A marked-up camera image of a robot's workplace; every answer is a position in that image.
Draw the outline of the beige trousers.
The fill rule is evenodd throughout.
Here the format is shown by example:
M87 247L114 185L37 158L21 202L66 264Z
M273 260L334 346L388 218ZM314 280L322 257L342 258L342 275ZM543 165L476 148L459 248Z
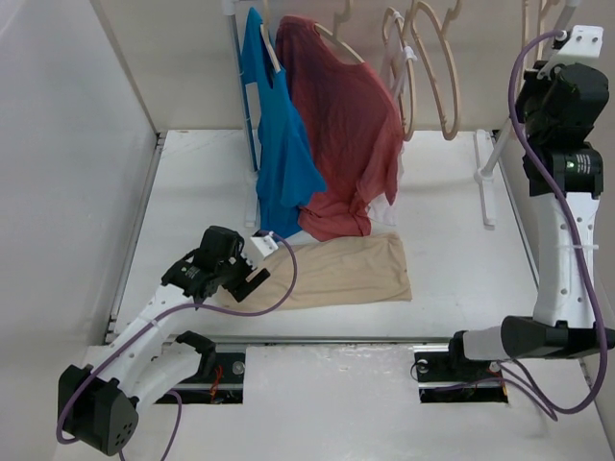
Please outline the beige trousers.
M297 245L292 252L280 247L262 267L270 277L244 301L223 288L214 300L244 312L272 306L288 289L286 310L412 300L404 245L394 232Z

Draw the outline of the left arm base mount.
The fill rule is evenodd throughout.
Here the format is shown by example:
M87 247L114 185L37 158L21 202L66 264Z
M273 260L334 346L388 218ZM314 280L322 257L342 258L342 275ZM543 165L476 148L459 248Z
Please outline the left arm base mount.
M241 404L245 377L245 351L222 351L214 364L176 384L183 404Z

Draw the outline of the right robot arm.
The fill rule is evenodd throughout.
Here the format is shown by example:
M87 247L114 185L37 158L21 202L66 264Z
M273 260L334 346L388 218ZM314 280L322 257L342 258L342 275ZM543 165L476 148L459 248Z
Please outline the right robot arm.
M588 294L593 272L593 225L603 192L603 159L587 142L609 99L608 79L582 63L559 65L547 79L524 77L515 113L531 153L523 168L539 233L537 299L529 317L459 331L444 354L447 372L473 373L480 361L582 358L614 347L614 331L599 327Z

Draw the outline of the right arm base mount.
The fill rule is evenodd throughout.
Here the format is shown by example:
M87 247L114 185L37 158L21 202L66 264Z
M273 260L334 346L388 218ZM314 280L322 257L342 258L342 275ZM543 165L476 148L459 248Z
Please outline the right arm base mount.
M499 366L491 361L457 361L446 345L413 348L410 376L419 400L427 403L508 403Z

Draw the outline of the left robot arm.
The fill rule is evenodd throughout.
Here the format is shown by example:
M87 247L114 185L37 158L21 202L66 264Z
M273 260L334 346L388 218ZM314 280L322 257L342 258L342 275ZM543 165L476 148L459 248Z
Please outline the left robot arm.
M166 395L180 400L174 388L182 381L202 381L214 372L216 345L193 326L200 313L260 317L285 302L280 297L255 312L209 303L219 289L243 303L270 278L262 264L284 243L272 231L243 238L234 230L208 227L200 245L166 270L150 301L95 360L62 372L58 443L84 443L122 457L143 412Z

